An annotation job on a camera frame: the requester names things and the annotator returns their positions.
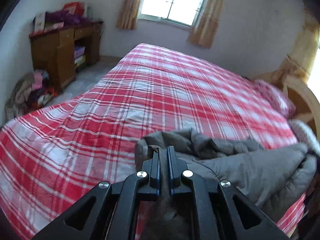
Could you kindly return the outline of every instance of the plaid bedsheet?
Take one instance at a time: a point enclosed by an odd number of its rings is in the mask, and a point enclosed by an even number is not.
[[[98,182],[132,174],[141,137],[190,127],[216,138],[251,137],[266,148],[297,142],[250,81],[140,44],[87,93],[2,128],[0,207],[19,236],[31,239]],[[300,220],[303,199],[279,222],[284,232]]]

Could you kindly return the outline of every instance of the triangular cutout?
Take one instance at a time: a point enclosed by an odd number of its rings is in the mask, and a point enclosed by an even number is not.
[[[261,219],[238,196],[233,196],[244,229],[255,227],[261,223]]]
[[[64,222],[66,225],[81,231],[84,227],[87,218],[96,202],[95,197],[91,197],[77,212],[73,213]]]

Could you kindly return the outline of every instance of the curtain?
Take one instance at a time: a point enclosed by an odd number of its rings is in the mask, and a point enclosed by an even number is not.
[[[290,54],[283,60],[278,70],[272,74],[271,83],[282,87],[282,80],[293,74],[307,83],[312,71],[319,44],[320,25],[312,13],[305,9],[305,22]]]
[[[134,30],[136,28],[140,1],[124,0],[118,16],[117,28],[125,30]]]
[[[189,41],[209,49],[216,35],[224,0],[208,0],[200,12]]]

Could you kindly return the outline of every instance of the desk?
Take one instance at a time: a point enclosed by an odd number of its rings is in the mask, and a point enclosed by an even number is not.
[[[76,77],[75,43],[85,46],[88,65],[99,61],[101,26],[100,22],[91,23],[30,37],[33,69],[46,70],[49,85],[61,92]]]

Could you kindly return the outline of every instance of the desk drawer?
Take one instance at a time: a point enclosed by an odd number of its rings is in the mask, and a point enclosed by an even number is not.
[[[74,29],[67,29],[59,32],[59,46],[74,42]]]
[[[91,36],[93,32],[93,27],[81,28],[75,30],[75,40],[79,40],[84,37]]]

